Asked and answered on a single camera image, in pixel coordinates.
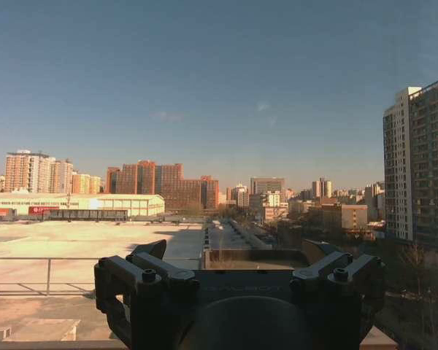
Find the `red sign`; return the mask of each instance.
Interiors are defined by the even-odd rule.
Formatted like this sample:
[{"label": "red sign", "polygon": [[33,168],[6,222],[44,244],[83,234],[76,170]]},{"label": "red sign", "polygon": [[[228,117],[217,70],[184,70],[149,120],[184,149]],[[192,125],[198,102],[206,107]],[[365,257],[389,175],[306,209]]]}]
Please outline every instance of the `red sign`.
[{"label": "red sign", "polygon": [[8,215],[10,209],[8,208],[0,208],[0,217],[5,217]]},{"label": "red sign", "polygon": [[57,206],[30,206],[28,210],[29,215],[42,215],[48,213],[53,209],[58,209]]}]

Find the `guardrail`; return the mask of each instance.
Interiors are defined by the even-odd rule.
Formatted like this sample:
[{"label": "guardrail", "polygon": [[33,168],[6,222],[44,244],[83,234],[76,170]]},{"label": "guardrail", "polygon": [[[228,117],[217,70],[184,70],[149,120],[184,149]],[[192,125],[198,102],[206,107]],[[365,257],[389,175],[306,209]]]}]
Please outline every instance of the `guardrail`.
[{"label": "guardrail", "polygon": [[[16,285],[20,286],[24,289],[27,289],[29,292],[33,292],[37,295],[45,295],[49,296],[51,293],[55,294],[58,293],[61,295],[61,293],[71,294],[71,295],[81,295],[90,293],[92,289],[84,289],[81,287],[78,287],[77,285],[94,285],[94,281],[92,282],[50,282],[50,272],[52,268],[52,261],[54,260],[93,260],[97,261],[98,257],[0,257],[0,260],[46,260],[47,261],[47,279],[45,282],[39,283],[39,282],[1,282],[0,285]],[[45,290],[38,290],[31,288],[29,285],[46,285]],[[74,290],[50,290],[51,284],[57,284],[57,285],[66,285],[68,287],[73,288]],[[0,294],[6,294],[6,295],[16,295],[17,293],[22,291],[16,291],[16,290],[1,290]]]},{"label": "guardrail", "polygon": [[[92,293],[94,290],[94,280],[88,282],[51,282],[51,270],[52,261],[54,260],[92,260],[96,262],[98,257],[0,257],[0,260],[45,260],[47,261],[47,278],[43,282],[0,282],[0,286],[19,286],[24,290],[6,290],[0,289],[0,295],[37,295],[37,296],[50,296],[50,295],[84,295]],[[191,260],[197,261],[198,265],[201,261],[201,256],[198,258],[164,258],[165,261],[179,261],[179,260]],[[45,289],[38,289],[38,286],[45,285]],[[67,286],[70,289],[66,290],[53,290],[50,287],[53,285]]]}]

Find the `sky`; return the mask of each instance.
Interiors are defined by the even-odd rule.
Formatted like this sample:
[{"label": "sky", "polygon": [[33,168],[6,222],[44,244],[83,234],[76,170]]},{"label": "sky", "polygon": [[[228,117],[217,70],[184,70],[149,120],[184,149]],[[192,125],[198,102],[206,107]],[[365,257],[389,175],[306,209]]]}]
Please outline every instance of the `sky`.
[{"label": "sky", "polygon": [[436,80],[438,0],[0,0],[0,174],[30,149],[361,187],[394,93]]}]

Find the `warehouse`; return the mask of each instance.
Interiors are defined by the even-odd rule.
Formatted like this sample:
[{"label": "warehouse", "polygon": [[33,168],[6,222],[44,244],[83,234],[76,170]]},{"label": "warehouse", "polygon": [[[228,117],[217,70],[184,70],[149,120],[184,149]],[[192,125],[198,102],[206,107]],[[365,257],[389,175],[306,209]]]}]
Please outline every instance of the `warehouse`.
[{"label": "warehouse", "polygon": [[127,210],[128,216],[155,216],[164,213],[160,195],[66,195],[64,193],[0,193],[0,208],[16,214],[35,215],[51,209]]}]

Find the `red brick building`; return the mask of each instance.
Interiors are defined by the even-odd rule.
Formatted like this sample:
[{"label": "red brick building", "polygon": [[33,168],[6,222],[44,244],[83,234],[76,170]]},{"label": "red brick building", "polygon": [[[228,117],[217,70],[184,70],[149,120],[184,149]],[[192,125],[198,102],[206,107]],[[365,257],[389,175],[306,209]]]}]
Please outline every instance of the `red brick building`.
[{"label": "red brick building", "polygon": [[161,195],[168,210],[216,209],[219,183],[211,176],[184,179],[180,163],[157,166],[143,160],[123,164],[122,170],[108,168],[106,193]]}]

